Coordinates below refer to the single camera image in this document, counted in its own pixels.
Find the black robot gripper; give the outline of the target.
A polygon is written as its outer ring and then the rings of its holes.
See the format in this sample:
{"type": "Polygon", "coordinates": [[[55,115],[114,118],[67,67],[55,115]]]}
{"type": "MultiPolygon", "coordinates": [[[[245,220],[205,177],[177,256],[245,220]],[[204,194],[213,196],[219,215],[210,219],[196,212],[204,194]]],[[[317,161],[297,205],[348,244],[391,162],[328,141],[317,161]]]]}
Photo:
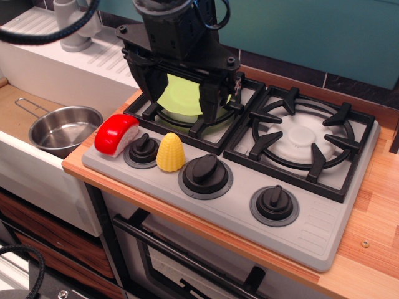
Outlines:
{"type": "Polygon", "coordinates": [[[214,1],[134,1],[141,24],[119,26],[115,33],[130,72],[144,96],[157,102],[169,74],[199,84],[199,104],[204,122],[215,122],[236,79],[239,59],[220,43],[218,31],[231,16],[216,19],[214,1]]]}

